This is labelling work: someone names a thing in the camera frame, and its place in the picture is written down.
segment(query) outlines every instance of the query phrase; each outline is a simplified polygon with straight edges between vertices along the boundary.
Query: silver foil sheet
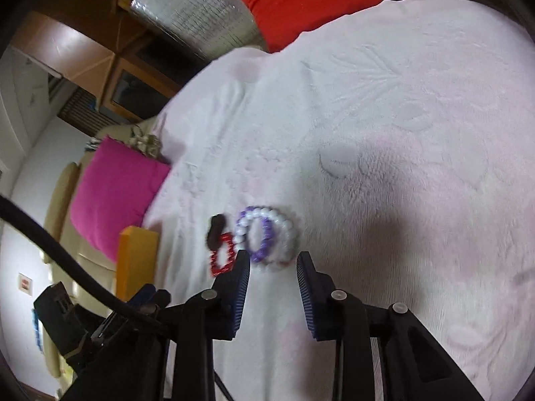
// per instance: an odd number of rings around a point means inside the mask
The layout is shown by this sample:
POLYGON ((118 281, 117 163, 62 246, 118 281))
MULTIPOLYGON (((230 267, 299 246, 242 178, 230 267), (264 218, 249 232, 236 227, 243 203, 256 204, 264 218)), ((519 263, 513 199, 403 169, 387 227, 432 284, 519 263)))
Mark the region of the silver foil sheet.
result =
POLYGON ((258 27, 241 0, 134 0, 132 11, 207 60, 261 44, 258 27))

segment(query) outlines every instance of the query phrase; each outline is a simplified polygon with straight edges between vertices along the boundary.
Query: screw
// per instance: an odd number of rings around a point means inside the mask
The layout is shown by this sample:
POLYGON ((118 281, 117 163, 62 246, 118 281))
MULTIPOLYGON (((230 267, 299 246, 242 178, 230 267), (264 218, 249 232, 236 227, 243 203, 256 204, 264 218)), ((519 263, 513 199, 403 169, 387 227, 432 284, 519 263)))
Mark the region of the screw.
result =
POLYGON ((409 308, 407 307, 405 303, 400 303, 400 302, 394 303, 392 305, 392 309, 394 310, 395 313, 407 313, 407 311, 409 310, 409 308))
POLYGON ((215 289, 205 289, 201 293, 201 297, 205 300, 213 300, 217 297, 217 291, 215 289))
POLYGON ((336 289, 335 291, 331 292, 331 297, 335 300, 342 301, 347 298, 347 294, 341 289, 336 289))

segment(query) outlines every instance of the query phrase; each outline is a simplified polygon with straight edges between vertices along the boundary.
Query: bed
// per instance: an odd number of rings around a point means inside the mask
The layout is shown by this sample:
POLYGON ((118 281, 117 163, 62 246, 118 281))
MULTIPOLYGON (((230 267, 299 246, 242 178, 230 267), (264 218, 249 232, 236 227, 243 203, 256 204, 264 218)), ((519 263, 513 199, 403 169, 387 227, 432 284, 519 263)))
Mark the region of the bed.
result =
MULTIPOLYGON (((513 399, 535 365, 533 85, 526 31, 465 0, 384 1, 228 53, 154 127, 172 164, 144 219, 157 286, 173 304, 208 288, 210 217, 272 206, 337 287, 405 302, 486 400, 513 399)), ((235 399, 329 399, 334 347, 307 331, 294 265, 253 268, 214 363, 235 399)))

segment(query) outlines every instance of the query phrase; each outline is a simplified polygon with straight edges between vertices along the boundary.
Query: yellow block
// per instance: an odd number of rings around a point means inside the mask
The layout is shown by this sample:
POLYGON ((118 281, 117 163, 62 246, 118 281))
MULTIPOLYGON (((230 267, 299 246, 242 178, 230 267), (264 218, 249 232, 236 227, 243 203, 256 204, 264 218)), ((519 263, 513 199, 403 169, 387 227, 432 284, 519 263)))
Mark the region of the yellow block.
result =
POLYGON ((119 236, 116 296, 130 300, 141 286, 153 283, 160 235, 129 226, 119 236))

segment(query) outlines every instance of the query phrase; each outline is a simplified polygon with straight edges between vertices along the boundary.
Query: beaded bracelet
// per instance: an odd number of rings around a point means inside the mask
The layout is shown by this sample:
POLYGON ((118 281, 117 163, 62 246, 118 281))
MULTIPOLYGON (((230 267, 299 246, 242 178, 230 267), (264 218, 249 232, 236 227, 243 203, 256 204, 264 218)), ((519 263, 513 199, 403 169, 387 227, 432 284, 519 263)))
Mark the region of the beaded bracelet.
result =
MULTIPOLYGON (((240 218, 236 222, 236 228, 234 229, 234 251, 247 250, 251 257, 251 261, 258 263, 264 261, 272 250, 275 243, 275 231, 273 226, 280 227, 281 238, 286 239, 285 251, 291 253, 293 246, 293 238, 295 238, 295 231, 290 220, 280 214, 277 210, 272 210, 268 207, 261 206, 248 206, 245 211, 240 212, 240 218), (253 220, 261 219, 263 228, 263 238, 260 248, 256 252, 251 252, 247 242, 248 228, 253 220)), ((282 262, 288 262, 292 256, 286 255, 282 257, 282 262)))
POLYGON ((217 264, 217 250, 210 251, 210 270, 212 272, 212 277, 216 277, 222 273, 229 272, 234 266, 236 261, 236 252, 234 251, 234 246, 232 243, 232 234, 227 232, 221 234, 220 240, 222 243, 227 245, 227 262, 223 267, 217 264))

